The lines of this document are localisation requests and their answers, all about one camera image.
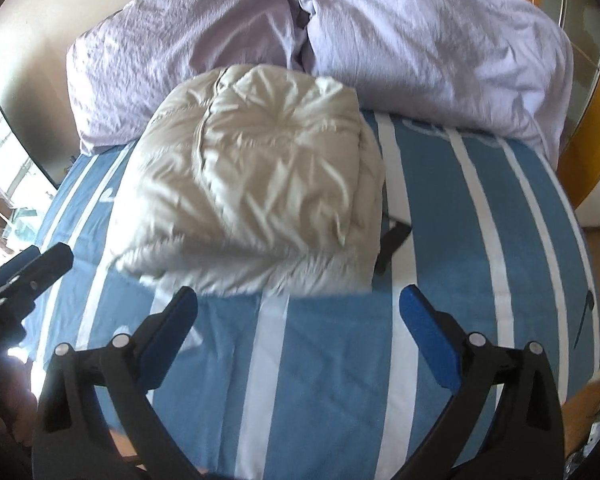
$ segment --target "bedding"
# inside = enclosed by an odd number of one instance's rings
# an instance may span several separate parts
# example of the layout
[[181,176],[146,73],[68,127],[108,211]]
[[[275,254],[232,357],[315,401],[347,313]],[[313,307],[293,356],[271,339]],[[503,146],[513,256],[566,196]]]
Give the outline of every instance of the bedding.
[[518,139],[558,165],[569,38],[526,0],[299,0],[302,66],[360,105]]
[[137,139],[180,83],[232,64],[300,68],[298,0],[133,0],[67,54],[82,153]]
[[137,139],[178,84],[240,63],[332,76],[363,107],[519,139],[553,167],[573,76],[525,0],[134,0],[69,50],[81,151]]
[[212,70],[171,92],[136,144],[103,264],[172,294],[370,290],[382,184],[353,89],[275,66]]
[[[364,115],[386,167],[384,207],[413,233],[367,294],[200,297],[194,329],[148,396],[197,466],[236,478],[390,478],[448,398],[399,318],[410,283],[465,330],[503,346],[541,342],[562,400],[600,364],[586,245],[547,162],[514,140]],[[60,342],[97,348],[133,332],[170,298],[101,265],[134,149],[81,156],[43,221],[38,245],[68,243],[75,265],[25,321],[26,348],[42,364]]]

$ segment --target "bed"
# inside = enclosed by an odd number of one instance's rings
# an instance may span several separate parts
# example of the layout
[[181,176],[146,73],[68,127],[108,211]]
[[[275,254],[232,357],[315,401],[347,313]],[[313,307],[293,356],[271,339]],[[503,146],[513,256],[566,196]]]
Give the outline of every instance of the bed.
[[[236,478],[390,478],[448,399],[397,312],[410,283],[467,331],[501,346],[541,342],[562,402],[600,366],[587,248],[548,164],[515,140],[364,117],[386,167],[385,209],[413,233],[369,294],[200,298],[163,386],[148,394],[196,466]],[[37,245],[68,243],[75,263],[25,322],[24,346],[42,364],[61,342],[97,348],[133,332],[170,299],[100,265],[133,149],[80,156],[43,222]],[[496,395],[464,458],[478,449]]]

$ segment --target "black strap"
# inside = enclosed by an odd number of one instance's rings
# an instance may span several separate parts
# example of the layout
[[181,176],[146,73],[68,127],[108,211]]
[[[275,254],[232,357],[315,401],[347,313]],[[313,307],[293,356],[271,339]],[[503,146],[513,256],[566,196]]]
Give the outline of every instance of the black strap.
[[584,324],[584,318],[587,315],[587,310],[593,312],[593,308],[596,306],[596,301],[593,298],[593,292],[589,289],[587,291],[587,297],[584,300],[584,309],[582,311],[582,318],[580,318],[580,326],[578,327],[578,333],[576,334],[576,340],[573,344],[573,349],[576,349],[578,346],[578,341],[580,341],[580,334],[582,334],[582,325]]
[[395,225],[380,238],[380,252],[378,253],[376,266],[374,267],[374,272],[380,275],[386,272],[386,268],[391,263],[391,258],[394,256],[395,251],[400,249],[411,234],[411,226],[409,224],[393,218],[390,219],[395,221]]

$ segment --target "black clamp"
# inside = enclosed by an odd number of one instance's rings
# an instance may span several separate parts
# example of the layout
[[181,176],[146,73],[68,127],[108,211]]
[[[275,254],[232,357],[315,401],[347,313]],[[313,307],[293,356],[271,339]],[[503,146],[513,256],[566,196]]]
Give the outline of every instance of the black clamp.
[[[515,350],[494,346],[477,332],[467,335],[414,285],[400,295],[400,314],[452,397],[394,480],[560,480],[562,412],[540,343]],[[482,447],[472,460],[454,466],[496,384],[503,385],[502,394]]]
[[[133,335],[104,348],[75,351],[59,344],[46,372],[33,439],[33,475],[44,480],[202,480],[146,398],[162,384],[198,314],[198,300],[181,288],[161,314]],[[106,386],[146,472],[125,461],[96,397]]]
[[[35,299],[68,272],[74,263],[71,249],[57,244],[40,255],[31,246],[0,267],[0,356],[17,346],[24,336],[22,320],[35,307]],[[0,418],[13,427],[10,410],[0,397]],[[17,444],[10,435],[0,434],[0,478],[30,480],[30,450]]]

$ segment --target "hand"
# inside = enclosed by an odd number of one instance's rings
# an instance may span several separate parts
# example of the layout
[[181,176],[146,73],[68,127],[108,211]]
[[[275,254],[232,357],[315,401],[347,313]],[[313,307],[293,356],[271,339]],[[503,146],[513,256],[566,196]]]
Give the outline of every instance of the hand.
[[[15,357],[0,357],[0,397],[13,415],[10,430],[14,439],[26,447],[31,446],[38,407],[38,400],[30,390],[30,372],[30,364],[25,365]],[[0,433],[8,432],[0,418]]]

